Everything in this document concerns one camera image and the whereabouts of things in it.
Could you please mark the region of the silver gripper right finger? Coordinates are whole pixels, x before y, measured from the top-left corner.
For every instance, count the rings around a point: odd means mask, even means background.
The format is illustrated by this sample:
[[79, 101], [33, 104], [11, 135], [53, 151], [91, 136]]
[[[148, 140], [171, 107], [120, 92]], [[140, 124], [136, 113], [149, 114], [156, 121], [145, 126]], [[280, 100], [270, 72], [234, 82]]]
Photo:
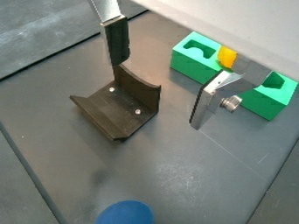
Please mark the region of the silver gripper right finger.
[[271, 74], [270, 68], [243, 55], [236, 56], [231, 70], [231, 73], [220, 70], [200, 88], [189, 118], [189, 124], [196, 130], [217, 108], [232, 113], [242, 103], [239, 94], [256, 88]]

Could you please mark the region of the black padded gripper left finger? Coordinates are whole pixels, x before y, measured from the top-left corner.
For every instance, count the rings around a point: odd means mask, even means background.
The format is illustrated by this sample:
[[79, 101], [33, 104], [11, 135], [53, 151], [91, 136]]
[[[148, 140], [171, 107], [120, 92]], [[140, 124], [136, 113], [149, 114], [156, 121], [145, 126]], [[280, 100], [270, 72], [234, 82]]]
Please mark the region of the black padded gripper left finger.
[[127, 17], [121, 14], [117, 0], [88, 0], [99, 19], [107, 40], [111, 65], [120, 65], [129, 57]]

